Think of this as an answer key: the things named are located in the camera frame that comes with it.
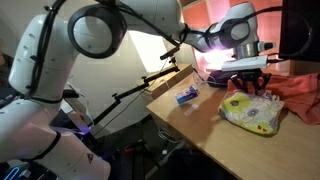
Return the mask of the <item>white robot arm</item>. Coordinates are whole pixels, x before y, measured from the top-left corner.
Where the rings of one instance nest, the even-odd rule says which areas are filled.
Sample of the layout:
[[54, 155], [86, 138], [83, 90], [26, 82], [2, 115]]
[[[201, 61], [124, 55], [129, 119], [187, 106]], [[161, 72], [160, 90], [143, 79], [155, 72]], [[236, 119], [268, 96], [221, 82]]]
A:
[[182, 22], [179, 0], [97, 0], [69, 20], [57, 15], [64, 2], [56, 0], [26, 28], [9, 74], [17, 94], [0, 112], [0, 162], [36, 162], [62, 180], [108, 180], [111, 173], [110, 164], [75, 134], [50, 126], [79, 56], [106, 60], [127, 31], [161, 36], [202, 53], [232, 49], [233, 70], [246, 69], [248, 60], [271, 47], [257, 35], [258, 12], [249, 2], [232, 6], [222, 20], [201, 30]]

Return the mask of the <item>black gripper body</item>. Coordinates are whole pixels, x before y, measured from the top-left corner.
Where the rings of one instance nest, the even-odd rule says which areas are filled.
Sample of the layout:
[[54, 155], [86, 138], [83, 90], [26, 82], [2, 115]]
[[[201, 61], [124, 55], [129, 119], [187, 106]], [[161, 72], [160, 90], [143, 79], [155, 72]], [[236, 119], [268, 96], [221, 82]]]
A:
[[270, 73], [263, 73], [261, 69], [251, 69], [251, 70], [240, 70], [235, 75], [231, 77], [231, 81], [235, 82], [235, 80], [238, 80], [241, 83], [251, 83], [253, 85], [254, 82], [258, 81], [260, 84], [263, 83], [263, 81], [267, 81], [267, 84], [271, 78]]

